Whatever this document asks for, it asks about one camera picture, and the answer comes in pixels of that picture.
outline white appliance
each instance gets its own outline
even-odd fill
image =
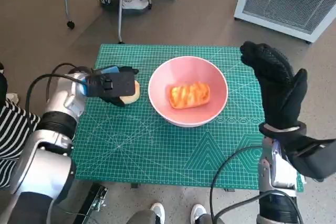
[[[238,0],[235,18],[315,42],[336,17],[336,0]]]

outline jeans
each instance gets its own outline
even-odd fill
[[[160,217],[152,210],[143,210],[136,212],[127,224],[160,224]],[[211,215],[204,214],[200,216],[195,221],[195,224],[212,224]],[[217,224],[224,224],[224,222],[219,219]]]

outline green cutting mat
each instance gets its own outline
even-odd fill
[[[223,72],[229,87],[223,112],[204,126],[184,129],[165,121],[152,108],[148,82],[163,62],[198,56]],[[142,184],[210,186],[222,162],[237,149],[260,145],[263,122],[259,84],[233,47],[101,45],[96,68],[139,69],[139,101],[118,108],[89,99],[80,119],[73,158],[78,179]],[[217,180],[218,187],[258,189],[260,150],[236,157]]]

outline striped shirt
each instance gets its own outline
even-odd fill
[[[35,129],[40,117],[30,113],[29,118]],[[28,139],[28,131],[26,111],[6,100],[0,111],[0,189],[9,186],[10,175]]]

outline chair wheel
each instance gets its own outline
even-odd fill
[[[72,22],[72,21],[68,21],[68,22],[67,22],[67,26],[68,26],[71,30],[73,30],[74,27],[75,27],[75,23]]]

